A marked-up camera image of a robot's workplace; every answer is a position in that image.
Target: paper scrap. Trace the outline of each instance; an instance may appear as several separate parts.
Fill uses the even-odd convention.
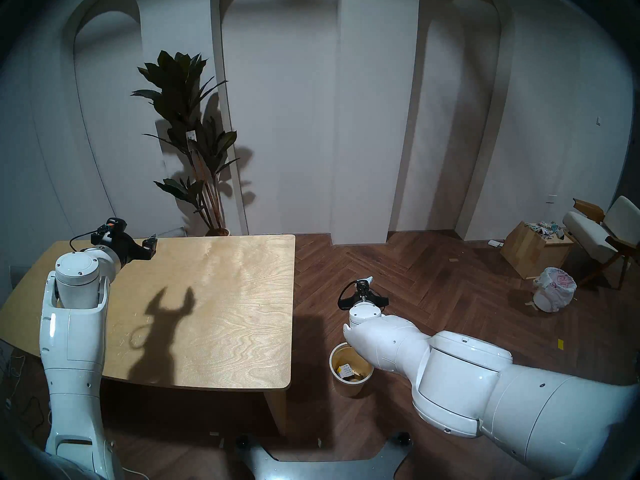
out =
[[[351,368],[351,365],[349,363],[346,363],[342,366],[338,366],[338,375],[340,376],[340,378],[347,378],[356,374]]]

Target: wooden box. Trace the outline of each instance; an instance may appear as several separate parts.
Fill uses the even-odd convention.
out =
[[[523,279],[535,279],[548,266],[562,268],[573,245],[566,233],[564,239],[544,239],[521,221],[505,239],[501,254]]]

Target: trash can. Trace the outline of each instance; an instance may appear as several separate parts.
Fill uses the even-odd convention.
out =
[[[545,268],[533,284],[537,286],[533,302],[547,313],[564,308],[574,298],[575,281],[567,272],[559,268]]]
[[[352,398],[362,390],[365,383],[373,375],[373,366],[347,342],[336,345],[329,356],[329,368],[333,375],[333,387],[343,396]],[[339,372],[349,375],[343,378]]]

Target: white cushion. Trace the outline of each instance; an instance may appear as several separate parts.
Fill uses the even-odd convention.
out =
[[[633,245],[640,243],[640,210],[624,196],[611,205],[603,223],[618,239]]]
[[[564,215],[562,222],[594,260],[606,263],[618,252],[611,244],[605,242],[610,233],[593,220],[575,211],[569,211]]]

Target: potted plant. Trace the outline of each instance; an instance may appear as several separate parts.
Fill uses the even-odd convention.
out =
[[[195,207],[194,213],[207,225],[207,236],[227,236],[229,231],[224,228],[218,192],[218,175],[238,158],[227,161],[227,150],[236,141],[236,132],[217,133],[216,122],[213,117],[200,121],[200,102],[213,89],[227,82],[217,83],[205,91],[211,82],[211,77],[200,87],[200,74],[207,64],[198,54],[194,57],[188,54],[176,53],[171,57],[166,51],[161,51],[155,63],[145,63],[146,68],[138,67],[145,79],[160,90],[139,89],[133,91],[132,96],[147,98],[149,104],[157,113],[169,122],[167,130],[169,139],[144,134],[176,147],[187,157],[194,181],[190,178],[180,182],[172,178],[163,179],[155,184],[176,199],[186,201]]]

